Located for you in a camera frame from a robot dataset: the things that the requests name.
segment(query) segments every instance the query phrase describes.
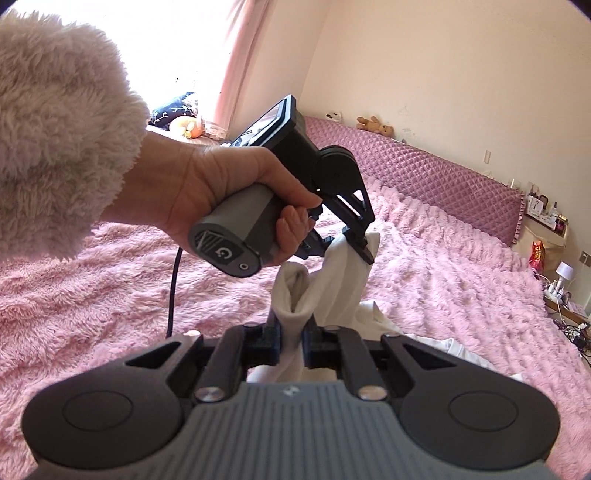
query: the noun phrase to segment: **gray gripper base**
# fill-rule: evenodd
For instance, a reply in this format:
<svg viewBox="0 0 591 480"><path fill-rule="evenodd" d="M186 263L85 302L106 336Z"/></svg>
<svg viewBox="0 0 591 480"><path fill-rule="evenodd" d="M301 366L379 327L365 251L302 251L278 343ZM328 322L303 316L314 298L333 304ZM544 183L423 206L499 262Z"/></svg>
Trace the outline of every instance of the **gray gripper base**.
<svg viewBox="0 0 591 480"><path fill-rule="evenodd" d="M542 461L474 472L424 453L387 404L358 400L341 381L242 384L228 401L195 408L163 450L109 471L48 463L50 480L558 480Z"/></svg>

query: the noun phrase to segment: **white wall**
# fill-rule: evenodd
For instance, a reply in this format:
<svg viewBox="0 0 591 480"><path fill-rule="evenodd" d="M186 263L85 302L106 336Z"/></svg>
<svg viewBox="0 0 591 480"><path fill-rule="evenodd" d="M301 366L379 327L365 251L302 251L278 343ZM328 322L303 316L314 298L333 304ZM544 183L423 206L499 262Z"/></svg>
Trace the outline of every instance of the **white wall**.
<svg viewBox="0 0 591 480"><path fill-rule="evenodd" d="M567 0L335 1L300 109L377 115L412 145L533 181L570 220L566 261L591 253L591 22ZM575 299L590 290L582 267Z"/></svg>
<svg viewBox="0 0 591 480"><path fill-rule="evenodd" d="M242 85L230 138L283 97L301 96L331 0L271 0Z"/></svg>

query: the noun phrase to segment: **round black pad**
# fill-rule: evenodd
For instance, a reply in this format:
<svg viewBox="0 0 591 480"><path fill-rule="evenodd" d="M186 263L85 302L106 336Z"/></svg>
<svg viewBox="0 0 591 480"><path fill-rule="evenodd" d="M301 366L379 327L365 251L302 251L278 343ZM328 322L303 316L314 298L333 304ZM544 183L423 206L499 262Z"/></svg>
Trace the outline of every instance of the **round black pad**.
<svg viewBox="0 0 591 480"><path fill-rule="evenodd" d="M90 392L71 398L64 406L64 418L74 428L101 432L121 425L134 405L117 392Z"/></svg>
<svg viewBox="0 0 591 480"><path fill-rule="evenodd" d="M177 434L183 412L163 376L116 367L69 378L29 402L22 432L37 461L115 468L157 452Z"/></svg>
<svg viewBox="0 0 591 480"><path fill-rule="evenodd" d="M452 418L467 429L497 432L509 427L519 415L510 399L493 392L458 395L449 405Z"/></svg>
<svg viewBox="0 0 591 480"><path fill-rule="evenodd" d="M325 147L314 169L316 186L327 195L353 195L363 185L354 156L343 147Z"/></svg>
<svg viewBox="0 0 591 480"><path fill-rule="evenodd" d="M399 418L426 452L481 471L519 468L550 453L560 420L535 388L467 362L417 374Z"/></svg>

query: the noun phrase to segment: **pink fluffy blanket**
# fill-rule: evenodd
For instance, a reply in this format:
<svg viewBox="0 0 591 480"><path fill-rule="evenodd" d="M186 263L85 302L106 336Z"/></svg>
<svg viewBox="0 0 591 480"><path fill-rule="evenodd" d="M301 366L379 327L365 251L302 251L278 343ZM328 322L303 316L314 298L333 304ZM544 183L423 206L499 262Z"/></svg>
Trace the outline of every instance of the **pink fluffy blanket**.
<svg viewBox="0 0 591 480"><path fill-rule="evenodd" d="M502 373L523 373L561 414L549 466L579 480L591 470L591 374L547 317L526 263L438 208L368 185L382 241L365 298L407 333L455 338ZM322 234L340 227L332 215L319 222ZM20 416L35 392L164 337L175 253L159 231L107 223L73 261L0 266L1 478L16 480L34 465ZM238 280L185 254L175 331L216 336L264 321L276 272Z"/></svg>

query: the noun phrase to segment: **pink quilted headboard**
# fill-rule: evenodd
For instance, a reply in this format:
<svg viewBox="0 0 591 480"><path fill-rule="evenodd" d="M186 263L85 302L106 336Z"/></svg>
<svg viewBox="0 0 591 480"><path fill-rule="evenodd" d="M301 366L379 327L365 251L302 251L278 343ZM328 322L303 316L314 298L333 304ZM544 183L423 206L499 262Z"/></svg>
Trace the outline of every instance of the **pink quilted headboard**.
<svg viewBox="0 0 591 480"><path fill-rule="evenodd" d="M519 234L524 209L519 190L410 145L329 120L306 117L306 131L319 148L350 150L361 173L384 186L440 207L507 245Z"/></svg>

